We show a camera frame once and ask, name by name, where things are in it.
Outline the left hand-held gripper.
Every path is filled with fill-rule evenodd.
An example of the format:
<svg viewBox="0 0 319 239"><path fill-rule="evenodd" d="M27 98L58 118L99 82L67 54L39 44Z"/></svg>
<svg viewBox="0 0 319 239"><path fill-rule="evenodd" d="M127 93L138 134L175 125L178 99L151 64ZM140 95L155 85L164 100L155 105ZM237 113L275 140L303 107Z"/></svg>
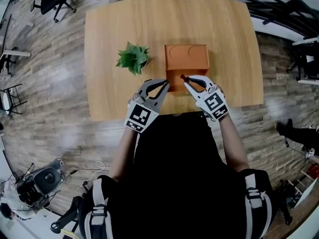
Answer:
<svg viewBox="0 0 319 239"><path fill-rule="evenodd" d="M149 92L160 87L154 97L148 97ZM128 102L128 111L124 125L138 133L144 132L147 127L159 116L160 106L169 90L170 83L166 79L149 79L144 81L138 93L134 93Z"/></svg>

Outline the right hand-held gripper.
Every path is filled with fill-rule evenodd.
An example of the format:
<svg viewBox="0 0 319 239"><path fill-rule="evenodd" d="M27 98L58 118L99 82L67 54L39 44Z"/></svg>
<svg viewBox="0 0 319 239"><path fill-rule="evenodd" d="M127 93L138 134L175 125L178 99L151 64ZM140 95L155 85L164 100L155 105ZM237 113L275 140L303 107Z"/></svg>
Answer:
<svg viewBox="0 0 319 239"><path fill-rule="evenodd" d="M184 82L185 87L196 100L196 106L199 107L207 117L212 120L219 120L225 115L228 115L228 105L218 85L214 84L207 76L192 75L189 76L188 79L205 88L204 90L198 90L190 82Z"/></svg>

